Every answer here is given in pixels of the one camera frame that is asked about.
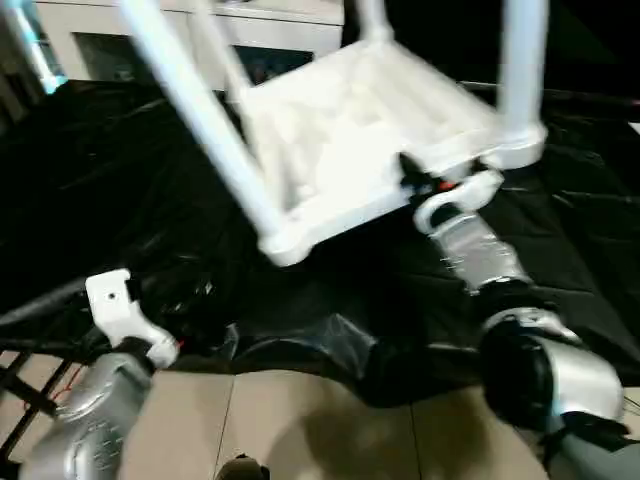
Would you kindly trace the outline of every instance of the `floor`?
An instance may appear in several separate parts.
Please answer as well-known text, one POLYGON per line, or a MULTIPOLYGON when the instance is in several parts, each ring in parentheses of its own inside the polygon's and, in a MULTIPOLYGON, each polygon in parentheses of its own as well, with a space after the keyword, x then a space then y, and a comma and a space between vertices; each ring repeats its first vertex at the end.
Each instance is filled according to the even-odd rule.
MULTIPOLYGON (((2 354, 0 364, 11 358, 2 354)), ((20 376, 42 387, 58 363, 33 357, 20 376)), ((640 389, 627 395, 639 401, 640 389)), ((640 438, 640 409, 632 408, 626 420, 640 438)), ((2 399, 0 440, 23 409, 10 394, 2 399)), ((39 417, 12 459, 24 459, 49 425, 39 417)), ((268 465, 274 480, 547 478, 522 438, 487 409, 478 388, 379 410, 335 382, 284 371, 235 378, 158 374, 121 478, 210 480, 240 453, 268 465)))

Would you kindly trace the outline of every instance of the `cabinet door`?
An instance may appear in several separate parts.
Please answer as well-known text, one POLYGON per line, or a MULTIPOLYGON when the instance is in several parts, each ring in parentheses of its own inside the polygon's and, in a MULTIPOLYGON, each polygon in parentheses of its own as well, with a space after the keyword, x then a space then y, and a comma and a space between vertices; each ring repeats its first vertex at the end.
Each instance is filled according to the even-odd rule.
MULTIPOLYGON (((225 89, 225 75, 204 46, 200 29, 189 18, 196 61, 214 90, 225 89)), ((236 47, 250 78, 260 83, 340 48, 338 25, 218 16, 229 42, 236 47)))
MULTIPOLYGON (((37 3, 40 23, 65 75, 75 80, 153 83, 117 7, 37 3)), ((186 13, 164 12, 193 56, 186 13)))

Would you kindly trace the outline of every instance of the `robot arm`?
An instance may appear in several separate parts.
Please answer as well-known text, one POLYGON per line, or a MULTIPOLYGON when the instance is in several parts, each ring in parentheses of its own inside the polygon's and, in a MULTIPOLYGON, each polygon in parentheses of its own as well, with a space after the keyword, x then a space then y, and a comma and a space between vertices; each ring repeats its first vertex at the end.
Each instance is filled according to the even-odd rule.
POLYGON ((59 407, 53 426, 21 467, 21 480, 117 478, 151 377, 178 355, 171 335, 151 324, 131 299, 128 280, 126 270, 87 280, 94 321, 115 351, 101 356, 59 407))
POLYGON ((613 367, 563 325, 514 249, 474 210, 435 198, 455 200, 453 192, 425 195, 423 188, 414 220, 473 296, 489 406, 542 435, 551 478, 638 478, 640 442, 627 439, 618 423, 624 395, 613 367))

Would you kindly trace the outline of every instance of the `black metal stand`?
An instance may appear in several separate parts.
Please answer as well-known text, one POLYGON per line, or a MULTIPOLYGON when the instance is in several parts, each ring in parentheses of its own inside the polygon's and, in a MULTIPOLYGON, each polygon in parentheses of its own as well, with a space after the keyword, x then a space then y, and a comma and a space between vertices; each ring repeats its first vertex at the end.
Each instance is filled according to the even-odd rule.
POLYGON ((58 386, 72 365, 71 361, 63 360, 51 374, 42 390, 38 391, 18 377, 20 370, 31 356, 31 352, 21 352, 9 367, 0 367, 0 393, 6 390, 29 404, 29 408, 27 408, 20 421, 0 446, 0 477, 7 480, 17 480, 18 478, 20 465, 12 462, 9 456, 36 415, 42 412, 49 417, 55 417, 57 404, 49 398, 49 395, 58 386))

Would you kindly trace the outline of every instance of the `white plastic bracket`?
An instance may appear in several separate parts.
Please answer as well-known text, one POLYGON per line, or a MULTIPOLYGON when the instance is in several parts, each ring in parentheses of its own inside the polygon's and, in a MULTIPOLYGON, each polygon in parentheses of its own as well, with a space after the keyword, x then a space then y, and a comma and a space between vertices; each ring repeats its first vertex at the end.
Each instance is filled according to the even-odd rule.
POLYGON ((127 288, 131 273, 127 269, 112 270, 87 278, 85 287, 96 326, 117 347, 126 337, 151 344, 147 357, 159 368, 166 368, 178 357, 178 343, 169 332, 151 323, 132 301, 127 288))
POLYGON ((497 170, 485 170, 467 177, 452 190, 429 197, 416 209, 413 221, 426 235, 433 231, 431 215, 447 203, 456 204, 465 212, 475 212, 487 205, 495 195, 504 177, 497 170))

